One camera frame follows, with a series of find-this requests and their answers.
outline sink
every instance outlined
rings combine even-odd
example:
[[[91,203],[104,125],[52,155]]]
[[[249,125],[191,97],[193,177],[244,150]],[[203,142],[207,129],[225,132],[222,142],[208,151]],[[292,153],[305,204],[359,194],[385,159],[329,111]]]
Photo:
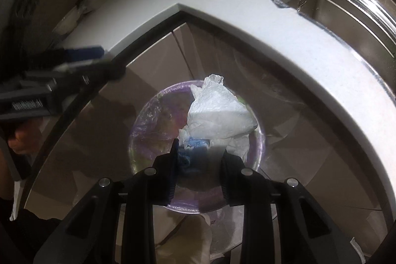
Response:
[[[272,0],[295,8],[354,49],[354,54],[396,93],[396,24],[375,0]]]

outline white countertop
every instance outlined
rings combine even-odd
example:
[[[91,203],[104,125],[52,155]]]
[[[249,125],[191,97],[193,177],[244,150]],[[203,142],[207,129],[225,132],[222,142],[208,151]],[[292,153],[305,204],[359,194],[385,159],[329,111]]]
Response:
[[[109,0],[63,46],[101,45],[115,56],[181,10],[265,53],[325,102],[368,154],[396,218],[395,101],[349,47],[295,9],[271,0]]]

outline plastic bag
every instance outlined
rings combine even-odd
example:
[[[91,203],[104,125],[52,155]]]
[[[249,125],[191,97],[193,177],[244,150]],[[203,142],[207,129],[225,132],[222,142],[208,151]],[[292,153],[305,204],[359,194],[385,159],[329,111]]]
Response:
[[[194,148],[197,140],[210,140],[210,147],[223,146],[229,153],[246,157],[248,134],[257,122],[246,106],[223,86],[223,77],[206,77],[202,88],[191,85],[194,102],[187,115],[187,125],[179,130],[185,149]]]

